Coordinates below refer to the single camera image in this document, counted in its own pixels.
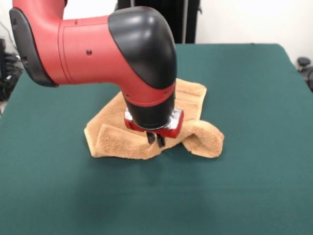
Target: black chair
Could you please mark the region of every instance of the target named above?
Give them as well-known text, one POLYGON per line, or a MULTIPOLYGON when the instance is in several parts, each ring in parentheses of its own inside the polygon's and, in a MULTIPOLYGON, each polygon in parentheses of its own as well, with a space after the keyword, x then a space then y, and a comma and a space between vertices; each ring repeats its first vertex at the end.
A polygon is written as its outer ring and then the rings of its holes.
POLYGON ((307 57, 299 57, 297 63, 298 72, 302 75, 304 81, 313 92, 313 66, 309 66, 311 64, 311 60, 307 57))

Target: red arm housing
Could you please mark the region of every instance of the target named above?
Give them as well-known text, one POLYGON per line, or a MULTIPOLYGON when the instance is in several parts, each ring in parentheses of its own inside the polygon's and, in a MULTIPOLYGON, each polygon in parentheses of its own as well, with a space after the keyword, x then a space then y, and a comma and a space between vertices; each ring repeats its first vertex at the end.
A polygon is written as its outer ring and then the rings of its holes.
POLYGON ((174 110, 176 52, 171 30, 148 7, 63 20, 65 0, 13 0, 13 34, 38 84, 114 83, 134 122, 158 129, 174 110))

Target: black cable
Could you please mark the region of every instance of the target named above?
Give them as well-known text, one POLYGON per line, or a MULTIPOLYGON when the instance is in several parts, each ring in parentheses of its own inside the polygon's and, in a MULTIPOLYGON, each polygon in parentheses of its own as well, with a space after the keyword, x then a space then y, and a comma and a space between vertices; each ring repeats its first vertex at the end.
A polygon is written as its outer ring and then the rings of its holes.
POLYGON ((8 97, 8 95, 6 93, 6 89, 5 88, 6 87, 5 87, 5 84, 4 84, 3 87, 2 87, 2 93, 0 94, 1 95, 0 96, 1 101, 6 101, 6 100, 9 99, 9 97, 8 97))
POLYGON ((12 39, 12 37, 11 37, 11 33, 10 33, 9 29, 8 29, 1 21, 0 21, 0 25, 1 25, 1 26, 5 29, 5 31, 8 33, 9 38, 10 38, 10 41, 11 41, 13 47, 15 48, 15 50, 17 50, 17 48, 16 48, 16 46, 15 46, 15 44, 14 44, 14 42, 13 42, 13 39, 12 39))
POLYGON ((16 63, 18 62, 18 58, 14 55, 5 55, 4 56, 4 62, 6 63, 16 63))

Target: green tablecloth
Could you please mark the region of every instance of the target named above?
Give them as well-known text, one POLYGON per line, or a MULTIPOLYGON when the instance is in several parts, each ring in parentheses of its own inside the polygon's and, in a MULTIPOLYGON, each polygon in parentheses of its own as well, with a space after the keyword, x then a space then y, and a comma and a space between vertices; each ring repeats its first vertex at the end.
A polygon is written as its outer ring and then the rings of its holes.
POLYGON ((119 91, 23 75, 0 119, 0 235, 313 234, 313 96, 278 45, 178 45, 204 84, 217 159, 90 157, 83 129, 119 91))

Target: towel fold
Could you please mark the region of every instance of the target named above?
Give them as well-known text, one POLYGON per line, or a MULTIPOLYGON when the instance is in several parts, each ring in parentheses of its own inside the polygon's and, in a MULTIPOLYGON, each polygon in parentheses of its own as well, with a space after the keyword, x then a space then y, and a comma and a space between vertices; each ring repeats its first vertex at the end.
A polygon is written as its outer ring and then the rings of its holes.
POLYGON ((119 92, 84 129, 91 155, 146 160, 182 143, 192 154, 218 157, 224 135, 211 123, 200 120, 205 95, 205 86, 177 79, 175 107, 184 110, 184 122, 179 136, 165 138, 165 147, 159 148, 157 141, 148 143, 145 133, 125 127, 126 103, 119 92))

